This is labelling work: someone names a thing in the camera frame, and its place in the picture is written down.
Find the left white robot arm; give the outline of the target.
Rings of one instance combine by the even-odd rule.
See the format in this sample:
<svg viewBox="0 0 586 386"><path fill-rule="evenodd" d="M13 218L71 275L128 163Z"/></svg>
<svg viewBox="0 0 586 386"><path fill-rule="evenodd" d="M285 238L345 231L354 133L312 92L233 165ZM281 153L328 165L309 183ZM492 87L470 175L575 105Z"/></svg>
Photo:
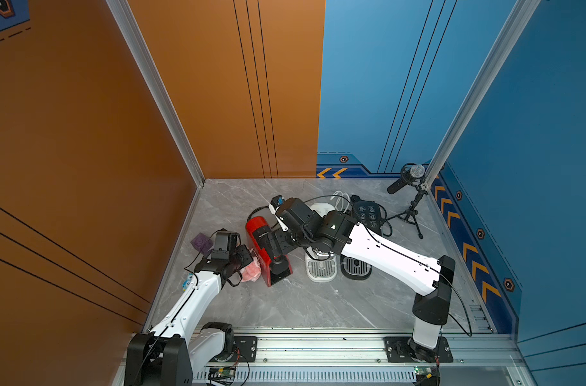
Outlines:
<svg viewBox="0 0 586 386"><path fill-rule="evenodd" d="M228 323L212 322L193 334L209 304L227 281L253 261L238 233L220 230L214 247L197 263L188 289L147 333L135 335L127 348L125 385L191 385L194 373L215 357L233 353Z"/></svg>

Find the red coffee machine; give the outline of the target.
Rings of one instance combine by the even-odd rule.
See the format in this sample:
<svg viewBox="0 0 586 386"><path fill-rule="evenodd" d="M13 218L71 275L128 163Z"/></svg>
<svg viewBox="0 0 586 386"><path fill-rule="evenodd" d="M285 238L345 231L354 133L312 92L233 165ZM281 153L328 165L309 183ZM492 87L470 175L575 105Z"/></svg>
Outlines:
<svg viewBox="0 0 586 386"><path fill-rule="evenodd" d="M246 232L254 246L262 269L262 278L268 287L282 281L292 274L291 262L287 253L275 250L275 235L271 226L262 216L256 216L246 223Z"/></svg>

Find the pink cloth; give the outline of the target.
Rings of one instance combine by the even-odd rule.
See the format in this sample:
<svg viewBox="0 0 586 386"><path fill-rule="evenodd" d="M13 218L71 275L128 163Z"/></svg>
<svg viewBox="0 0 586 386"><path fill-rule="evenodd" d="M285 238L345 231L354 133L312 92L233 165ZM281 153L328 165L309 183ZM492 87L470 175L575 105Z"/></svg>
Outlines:
<svg viewBox="0 0 586 386"><path fill-rule="evenodd" d="M262 275L261 265L257 257L252 258L252 262L240 270L242 282L257 281Z"/></svg>

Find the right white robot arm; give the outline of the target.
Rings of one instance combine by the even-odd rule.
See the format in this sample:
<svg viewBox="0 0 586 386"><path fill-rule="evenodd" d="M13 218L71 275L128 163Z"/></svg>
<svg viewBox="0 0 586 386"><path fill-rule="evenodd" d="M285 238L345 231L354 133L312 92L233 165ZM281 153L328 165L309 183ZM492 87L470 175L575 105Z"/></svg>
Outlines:
<svg viewBox="0 0 586 386"><path fill-rule="evenodd" d="M269 209L286 241L302 248L309 257L352 257L415 291L415 324L408 350L417 362L439 360L439 354L447 348L440 335L455 294L453 258L420 255L378 235L354 216L337 210L320 215L298 198L275 196Z"/></svg>

